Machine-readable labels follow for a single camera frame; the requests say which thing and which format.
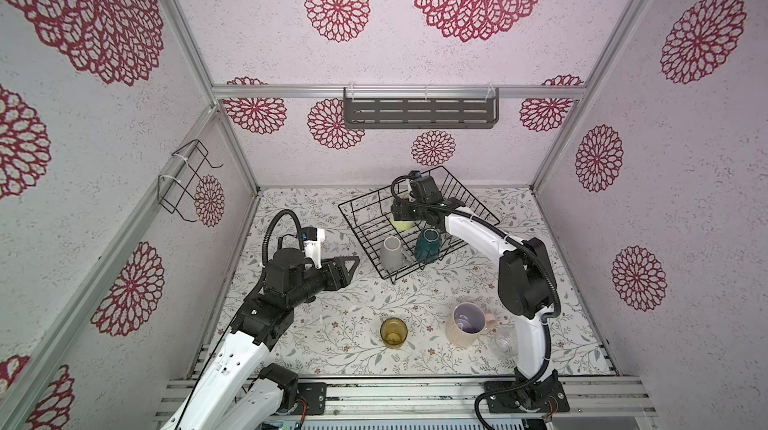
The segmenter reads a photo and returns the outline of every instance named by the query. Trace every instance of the gray cup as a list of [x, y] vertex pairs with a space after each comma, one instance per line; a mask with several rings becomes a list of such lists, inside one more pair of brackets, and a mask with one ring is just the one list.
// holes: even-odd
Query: gray cup
[[388, 236], [382, 242], [379, 255], [387, 273], [400, 270], [405, 262], [405, 256], [402, 254], [402, 240], [396, 236]]

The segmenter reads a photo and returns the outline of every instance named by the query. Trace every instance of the table surface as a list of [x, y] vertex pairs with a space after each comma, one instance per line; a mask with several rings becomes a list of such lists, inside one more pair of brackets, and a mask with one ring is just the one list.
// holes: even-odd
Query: table surface
[[[398, 280], [382, 280], [347, 225], [338, 204], [370, 189], [273, 188], [264, 190], [244, 251], [218, 323], [221, 334], [259, 279], [264, 230], [283, 208], [299, 216], [303, 226], [326, 229], [323, 258], [360, 256], [354, 281], [339, 292], [322, 292], [317, 300], [295, 310], [291, 328], [273, 350], [276, 361], [301, 375], [497, 375], [510, 373], [515, 358], [495, 345], [494, 332], [470, 348], [448, 343], [446, 322], [460, 302], [474, 302], [493, 313], [502, 326], [513, 326], [512, 314], [496, 293], [498, 275], [491, 262], [470, 246]], [[612, 375], [599, 341], [590, 328], [560, 255], [552, 243], [530, 190], [470, 189], [502, 223], [500, 228], [522, 238], [541, 239], [548, 248], [562, 314], [550, 321], [552, 361], [562, 375]], [[295, 233], [283, 218], [273, 233]], [[295, 239], [286, 238], [287, 246]], [[408, 325], [405, 345], [386, 348], [379, 337], [381, 322], [396, 316]]]

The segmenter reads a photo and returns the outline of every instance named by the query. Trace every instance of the light yellow mug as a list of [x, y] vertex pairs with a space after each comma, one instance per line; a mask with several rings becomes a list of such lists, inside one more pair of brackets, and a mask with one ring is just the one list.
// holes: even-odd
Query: light yellow mug
[[480, 335], [490, 332], [497, 324], [494, 315], [485, 313], [474, 303], [459, 303], [448, 317], [446, 336], [451, 344], [469, 348]]

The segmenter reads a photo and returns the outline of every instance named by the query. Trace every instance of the ceiling panel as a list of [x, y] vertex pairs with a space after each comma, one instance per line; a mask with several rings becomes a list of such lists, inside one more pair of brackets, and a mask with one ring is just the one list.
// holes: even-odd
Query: ceiling panel
[[272, 84], [586, 78], [627, 0], [179, 0], [211, 77]]

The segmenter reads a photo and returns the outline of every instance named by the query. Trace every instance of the patterned wallpaper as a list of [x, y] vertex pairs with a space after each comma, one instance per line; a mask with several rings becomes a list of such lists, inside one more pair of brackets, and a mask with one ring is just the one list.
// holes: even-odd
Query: patterned wallpaper
[[211, 77], [540, 84], [589, 74], [627, 0], [179, 0]]
[[768, 0], [654, 0], [542, 203], [665, 428], [762, 428]]
[[464, 184], [504, 186], [533, 180], [572, 103], [503, 99], [491, 130], [350, 130], [339, 99], [238, 99], [224, 107], [259, 185], [384, 185], [446, 164]]
[[[0, 34], [1, 397], [205, 104], [156, 0], [0, 0]], [[248, 195], [206, 138], [199, 222], [155, 221], [26, 428], [139, 428], [185, 373]]]

